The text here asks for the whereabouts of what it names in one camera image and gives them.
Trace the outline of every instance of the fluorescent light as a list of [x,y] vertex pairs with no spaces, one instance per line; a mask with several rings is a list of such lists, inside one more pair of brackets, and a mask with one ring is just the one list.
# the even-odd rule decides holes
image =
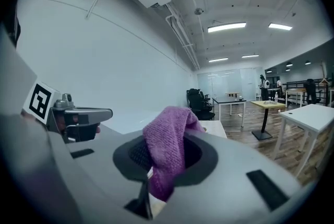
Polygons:
[[242,58],[250,58],[250,57],[259,57],[259,55],[248,55],[248,56],[242,56]]
[[228,60],[229,58],[223,58],[223,59],[215,59],[215,60],[209,60],[209,63],[213,63],[213,62],[219,62],[219,61],[225,61]]
[[277,29],[283,29],[283,30],[288,30],[288,31],[292,29],[292,27],[290,26],[276,25],[275,23],[271,23],[269,25],[269,28],[277,28]]
[[226,29],[243,28],[245,26],[246,26],[245,22],[229,23],[228,25],[213,26],[213,27],[208,27],[208,33],[226,30]]

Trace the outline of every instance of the white table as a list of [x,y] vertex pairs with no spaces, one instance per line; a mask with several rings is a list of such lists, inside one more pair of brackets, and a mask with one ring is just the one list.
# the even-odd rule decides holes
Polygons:
[[222,105],[229,105],[230,106],[230,115],[232,115],[232,105],[233,104],[243,104],[244,105],[244,110],[242,114],[242,121],[241,121],[241,127],[244,126],[244,116],[245,116],[245,110],[246,110],[246,100],[242,99],[236,99],[235,97],[217,97],[217,98],[212,98],[213,102],[213,113],[214,113],[214,103],[216,102],[219,106],[219,118],[218,120],[221,121],[221,106]]
[[[291,123],[294,125],[297,125],[301,127],[304,131],[304,138],[300,147],[300,150],[304,147],[304,144],[306,142],[306,139],[308,137],[308,134],[310,133],[310,141],[307,146],[306,152],[299,163],[298,167],[295,171],[295,176],[298,176],[302,169],[304,168],[309,156],[311,155],[311,152],[314,148],[315,142],[317,140],[317,136],[324,131],[329,125],[334,123],[334,108],[310,104],[307,106],[304,106],[302,108],[297,108],[294,110],[281,112],[280,116],[282,117],[282,125],[281,125],[281,131],[275,146],[275,149],[272,153],[272,159],[274,160],[276,158],[277,152],[281,146],[283,134],[285,130],[286,123]],[[321,163],[322,158],[324,157],[329,144],[330,139],[328,140],[328,143],[325,147],[325,150],[323,152],[323,156],[321,157],[320,161],[318,162],[317,166]]]
[[207,129],[207,133],[218,137],[227,138],[223,125],[220,121],[199,121],[202,127]]
[[288,107],[288,92],[289,93],[296,93],[296,104],[298,104],[298,94],[301,95],[301,104],[300,107],[302,107],[302,97],[304,92],[306,92],[305,88],[292,88],[292,89],[286,89],[285,90],[285,108]]

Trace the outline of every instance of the office chair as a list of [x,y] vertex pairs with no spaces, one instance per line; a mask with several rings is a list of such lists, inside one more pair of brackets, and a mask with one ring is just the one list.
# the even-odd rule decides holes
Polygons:
[[210,98],[208,98],[208,95],[205,95],[205,96],[204,96],[203,91],[200,91],[199,93],[200,93],[200,96],[201,96],[201,98],[202,98],[203,100],[205,100],[205,101],[209,101],[209,100],[210,100]]
[[211,120],[215,114],[210,113],[212,108],[206,106],[206,101],[200,95],[189,95],[189,102],[192,105],[192,112],[199,120]]

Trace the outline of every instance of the purple towel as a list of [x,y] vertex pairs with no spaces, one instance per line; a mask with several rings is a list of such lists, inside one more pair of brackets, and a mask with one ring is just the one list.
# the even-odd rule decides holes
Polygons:
[[150,193],[166,202],[174,178],[185,171],[183,134],[186,128],[204,132],[189,108],[167,107],[143,129],[153,159]]

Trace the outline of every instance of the white wall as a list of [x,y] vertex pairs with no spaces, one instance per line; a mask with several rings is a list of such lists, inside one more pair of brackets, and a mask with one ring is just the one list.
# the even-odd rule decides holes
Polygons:
[[76,106],[111,108],[104,124],[120,133],[186,106],[194,74],[164,19],[133,0],[99,0],[86,20],[92,2],[19,0],[17,51],[39,79]]

